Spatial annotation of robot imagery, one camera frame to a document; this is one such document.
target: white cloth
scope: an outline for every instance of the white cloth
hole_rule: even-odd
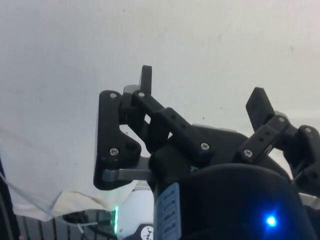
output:
[[[154,97],[190,123],[252,134],[245,104],[259,86],[293,124],[320,129],[319,12],[315,0],[1,1],[8,181],[48,210],[61,192],[108,206],[128,196],[93,186],[98,97],[138,83],[142,65]],[[28,208],[11,197],[16,213]],[[90,208],[85,199],[75,206]]]

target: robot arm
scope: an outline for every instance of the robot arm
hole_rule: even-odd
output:
[[[99,96],[98,189],[146,180],[155,199],[158,239],[228,239],[230,232],[250,239],[266,233],[266,239],[317,239],[298,195],[320,197],[315,128],[297,129],[276,114],[262,88],[254,89],[246,105],[251,137],[191,125],[151,96],[151,76],[151,67],[143,66],[140,85],[125,87],[123,95],[106,90]],[[150,158],[141,157],[141,146],[120,131],[124,124],[145,142]],[[292,182],[268,157],[273,148],[283,151]],[[268,230],[279,220],[281,230]]]

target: green led light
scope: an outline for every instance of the green led light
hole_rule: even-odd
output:
[[[118,230],[118,207],[114,209],[114,233],[117,234]]]

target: black plastic casing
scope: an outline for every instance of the black plastic casing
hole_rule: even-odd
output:
[[[214,165],[177,183],[182,240],[317,239],[295,187],[270,169],[242,163]],[[165,182],[156,186],[156,203],[168,186]],[[267,224],[268,216],[275,217],[276,226]]]

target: blue led light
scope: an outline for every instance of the blue led light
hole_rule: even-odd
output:
[[[266,219],[266,223],[270,226],[270,227],[275,227],[277,225],[277,220],[274,216],[268,216]]]

